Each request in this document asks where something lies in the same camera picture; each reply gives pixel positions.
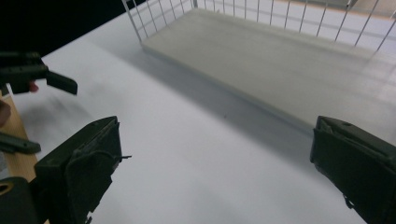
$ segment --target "wire basket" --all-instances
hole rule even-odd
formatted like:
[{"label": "wire basket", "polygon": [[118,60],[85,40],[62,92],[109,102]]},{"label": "wire basket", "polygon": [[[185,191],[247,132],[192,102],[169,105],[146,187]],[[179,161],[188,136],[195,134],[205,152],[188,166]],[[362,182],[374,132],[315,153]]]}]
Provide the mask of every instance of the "wire basket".
[{"label": "wire basket", "polygon": [[122,0],[139,41],[195,7],[250,21],[340,41],[353,46],[396,53],[395,11],[373,0]]}]

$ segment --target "white wire basket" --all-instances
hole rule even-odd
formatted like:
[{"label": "white wire basket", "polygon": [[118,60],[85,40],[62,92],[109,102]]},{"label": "white wire basket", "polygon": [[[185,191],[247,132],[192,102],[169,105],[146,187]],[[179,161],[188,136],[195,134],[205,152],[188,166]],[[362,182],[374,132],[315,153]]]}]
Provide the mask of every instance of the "white wire basket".
[{"label": "white wire basket", "polygon": [[387,0],[373,0],[365,7],[359,7],[359,1],[147,0],[139,5],[136,0],[122,0],[122,3],[140,41],[198,7],[352,46],[396,53],[395,11],[386,5]]}]

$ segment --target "white table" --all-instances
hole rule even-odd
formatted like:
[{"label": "white table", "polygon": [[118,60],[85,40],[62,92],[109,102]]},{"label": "white table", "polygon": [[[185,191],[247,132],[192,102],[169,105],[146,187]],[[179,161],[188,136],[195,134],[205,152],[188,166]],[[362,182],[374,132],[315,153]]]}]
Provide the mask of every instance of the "white table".
[{"label": "white table", "polygon": [[38,82],[14,97],[42,158],[116,115],[124,161],[93,223],[364,223],[309,162],[312,135],[142,50],[126,15],[44,62],[78,96]]}]

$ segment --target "white surface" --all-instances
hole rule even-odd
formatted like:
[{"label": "white surface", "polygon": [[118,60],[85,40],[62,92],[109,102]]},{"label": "white surface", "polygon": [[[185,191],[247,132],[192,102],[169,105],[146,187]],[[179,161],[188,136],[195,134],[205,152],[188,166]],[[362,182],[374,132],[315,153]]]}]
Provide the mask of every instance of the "white surface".
[{"label": "white surface", "polygon": [[311,128],[327,116],[396,144],[393,55],[202,9],[143,46]]},{"label": "white surface", "polygon": [[42,158],[116,115],[124,161],[93,223],[364,223],[309,162],[311,135],[144,52],[122,15],[44,58],[78,82],[14,96]]}]

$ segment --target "metal wire grid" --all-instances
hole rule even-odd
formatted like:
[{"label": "metal wire grid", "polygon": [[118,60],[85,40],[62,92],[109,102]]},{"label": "metal wire grid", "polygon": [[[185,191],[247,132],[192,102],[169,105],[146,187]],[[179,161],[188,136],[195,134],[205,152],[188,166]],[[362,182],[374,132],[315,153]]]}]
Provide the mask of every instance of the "metal wire grid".
[{"label": "metal wire grid", "polygon": [[[344,33],[349,35],[348,43],[357,46],[363,36],[371,37],[375,41],[371,41],[371,48],[380,50],[385,42],[389,42],[392,46],[396,45],[396,36],[392,35],[394,25],[396,23],[395,12],[390,18],[374,18],[373,15],[375,9],[380,0],[376,0],[373,8],[364,14],[356,15],[351,13],[349,6],[339,6],[330,4],[328,2],[322,2],[320,0],[305,0],[303,3],[295,2],[294,0],[278,1],[278,0],[146,0],[142,4],[138,5],[135,0],[122,0],[125,10],[132,22],[134,30],[141,42],[143,39],[157,33],[164,26],[167,26],[172,21],[176,20],[183,14],[187,13],[195,7],[204,8],[206,10],[213,10],[216,12],[240,17],[244,19],[253,20],[256,22],[263,22],[269,25],[282,26],[284,29],[290,29],[290,22],[298,22],[298,32],[309,33],[311,35],[319,36],[320,32],[324,28],[332,29],[336,32],[332,37],[326,35],[325,37],[338,41],[340,34]],[[135,10],[131,13],[131,9],[128,6],[129,3],[133,3],[132,7]],[[275,4],[282,3],[284,9],[279,11],[275,10]],[[291,8],[299,7],[302,12],[291,13]],[[321,11],[319,17],[308,18],[307,11],[315,9]],[[332,11],[337,11],[337,19],[332,21],[339,22],[325,22],[326,16]],[[346,26],[348,17],[359,17],[359,20],[364,20],[363,26],[357,28],[351,28]],[[367,29],[371,21],[381,20],[381,31],[373,32]],[[304,26],[315,26],[315,32],[304,31]]]}]

